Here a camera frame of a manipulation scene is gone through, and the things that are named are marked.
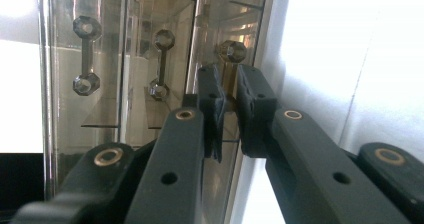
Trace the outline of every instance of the bright light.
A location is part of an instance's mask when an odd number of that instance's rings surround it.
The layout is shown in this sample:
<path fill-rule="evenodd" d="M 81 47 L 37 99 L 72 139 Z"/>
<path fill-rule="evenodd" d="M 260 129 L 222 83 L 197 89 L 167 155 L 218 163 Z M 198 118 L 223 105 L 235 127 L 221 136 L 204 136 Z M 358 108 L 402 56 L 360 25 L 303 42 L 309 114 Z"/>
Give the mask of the bright light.
<path fill-rule="evenodd" d="M 19 18 L 36 8 L 35 0 L 0 0 L 0 16 Z"/>

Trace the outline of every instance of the transparent container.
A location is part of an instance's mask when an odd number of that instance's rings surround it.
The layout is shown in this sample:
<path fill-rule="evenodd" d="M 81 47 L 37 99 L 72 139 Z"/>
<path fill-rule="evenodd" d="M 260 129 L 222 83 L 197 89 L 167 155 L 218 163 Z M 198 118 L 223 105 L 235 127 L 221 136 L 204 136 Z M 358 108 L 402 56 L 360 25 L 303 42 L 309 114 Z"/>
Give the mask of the transparent container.
<path fill-rule="evenodd" d="M 219 66 L 231 103 L 237 65 L 254 64 L 265 0 L 40 2 L 50 199 L 89 149 L 107 142 L 138 148 L 156 139 L 169 111 L 181 106 L 184 94 L 196 93 L 201 66 Z M 224 53 L 233 42 L 243 46 L 231 54 L 241 51 L 241 61 Z M 224 220 L 235 175 L 238 130 L 231 105 L 224 139 L 223 161 L 205 160 L 207 223 Z"/>

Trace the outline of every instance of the brass ring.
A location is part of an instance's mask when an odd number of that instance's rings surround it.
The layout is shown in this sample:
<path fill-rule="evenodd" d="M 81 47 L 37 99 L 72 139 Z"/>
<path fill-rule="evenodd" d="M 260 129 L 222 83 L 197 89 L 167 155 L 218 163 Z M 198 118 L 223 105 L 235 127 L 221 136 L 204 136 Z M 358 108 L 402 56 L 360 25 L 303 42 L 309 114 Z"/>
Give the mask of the brass ring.
<path fill-rule="evenodd" d="M 399 153 L 397 153 L 393 150 L 387 149 L 387 148 L 378 148 L 378 149 L 375 150 L 374 153 L 375 153 L 375 156 L 378 159 L 380 159 L 381 161 L 384 161 L 386 163 L 389 163 L 389 164 L 392 164 L 392 165 L 395 165 L 395 166 L 401 166 L 405 163 L 405 158 L 401 154 L 399 154 Z M 388 153 L 390 155 L 393 155 L 393 156 L 396 157 L 396 159 L 390 159 L 390 158 L 384 156 L 384 153 Z"/>
<path fill-rule="evenodd" d="M 193 119 L 194 116 L 195 116 L 195 113 L 192 110 L 182 110 L 175 114 L 175 117 L 177 117 L 177 119 L 181 121 L 187 121 L 187 120 Z"/>
<path fill-rule="evenodd" d="M 104 155 L 109 154 L 109 153 L 115 154 L 115 156 L 112 157 L 111 159 L 104 159 L 103 158 Z M 118 148 L 118 147 L 103 150 L 103 151 L 99 152 L 96 155 L 96 157 L 94 158 L 94 164 L 96 164 L 97 166 L 101 166 L 101 167 L 110 166 L 112 164 L 117 163 L 119 160 L 121 160 L 123 153 L 124 153 L 124 151 L 122 151 L 122 149 Z"/>
<path fill-rule="evenodd" d="M 303 118 L 303 116 L 300 112 L 293 111 L 293 110 L 285 111 L 284 116 L 286 116 L 289 119 L 293 119 L 293 120 L 300 120 L 300 119 Z"/>

